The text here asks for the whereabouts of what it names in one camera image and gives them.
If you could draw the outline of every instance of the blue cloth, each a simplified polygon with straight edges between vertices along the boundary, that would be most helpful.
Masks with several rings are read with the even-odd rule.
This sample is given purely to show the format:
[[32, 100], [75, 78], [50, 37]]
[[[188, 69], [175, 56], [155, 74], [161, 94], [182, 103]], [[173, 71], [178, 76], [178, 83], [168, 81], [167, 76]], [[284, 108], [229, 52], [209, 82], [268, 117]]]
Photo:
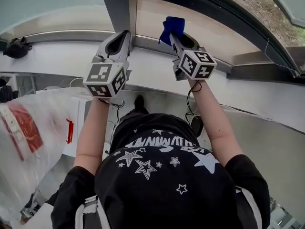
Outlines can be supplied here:
[[164, 31], [159, 38], [159, 43], [160, 41], [163, 41], [167, 45], [171, 46], [170, 34], [175, 34], [180, 39], [183, 35], [184, 25], [185, 19], [183, 18], [171, 16], [166, 17], [166, 20], [163, 22]]

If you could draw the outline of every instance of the black shoe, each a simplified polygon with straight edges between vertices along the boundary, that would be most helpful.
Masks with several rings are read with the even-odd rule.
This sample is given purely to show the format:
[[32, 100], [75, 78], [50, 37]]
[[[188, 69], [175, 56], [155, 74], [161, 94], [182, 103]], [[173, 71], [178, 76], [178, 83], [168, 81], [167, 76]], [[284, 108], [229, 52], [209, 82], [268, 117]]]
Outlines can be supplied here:
[[144, 108], [144, 98], [142, 95], [138, 95], [134, 100], [134, 109], [143, 109]]

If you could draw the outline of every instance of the person's right arm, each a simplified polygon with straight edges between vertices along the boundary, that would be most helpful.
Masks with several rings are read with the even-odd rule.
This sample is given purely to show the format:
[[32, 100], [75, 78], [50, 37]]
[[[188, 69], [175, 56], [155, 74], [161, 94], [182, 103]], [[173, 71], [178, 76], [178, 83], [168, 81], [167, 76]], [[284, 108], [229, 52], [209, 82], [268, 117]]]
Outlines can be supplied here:
[[[193, 87], [196, 81], [189, 80], [189, 83]], [[218, 161], [225, 166], [231, 158], [243, 154], [243, 151], [237, 143], [229, 120], [208, 84], [205, 81], [200, 81], [200, 84], [198, 83], [192, 91], [206, 133], [211, 141], [213, 153]]]

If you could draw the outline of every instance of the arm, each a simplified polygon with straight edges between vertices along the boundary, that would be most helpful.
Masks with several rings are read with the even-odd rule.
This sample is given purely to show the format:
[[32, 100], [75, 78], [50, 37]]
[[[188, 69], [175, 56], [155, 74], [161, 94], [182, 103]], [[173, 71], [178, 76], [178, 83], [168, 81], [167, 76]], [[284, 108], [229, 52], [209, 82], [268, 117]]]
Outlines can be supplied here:
[[95, 175], [102, 161], [109, 105], [94, 98], [77, 143], [75, 166]]
[[[196, 81], [189, 80], [190, 86], [193, 87]], [[236, 155], [242, 154], [240, 146], [237, 143], [231, 125], [211, 92], [205, 81], [200, 81], [193, 89], [193, 94], [197, 102], [198, 110], [201, 115], [204, 127], [211, 141], [212, 150], [218, 161], [225, 166], [227, 162]]]

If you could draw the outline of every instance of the white box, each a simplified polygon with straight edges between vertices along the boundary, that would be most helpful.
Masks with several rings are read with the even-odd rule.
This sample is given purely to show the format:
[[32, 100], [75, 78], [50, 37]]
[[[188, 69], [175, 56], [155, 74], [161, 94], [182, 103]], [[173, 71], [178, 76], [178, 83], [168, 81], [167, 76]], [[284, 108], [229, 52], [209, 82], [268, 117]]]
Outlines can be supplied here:
[[217, 65], [212, 55], [203, 51], [184, 50], [179, 68], [192, 80], [209, 79]]
[[83, 79], [93, 97], [114, 98], [127, 81], [128, 62], [91, 63]]

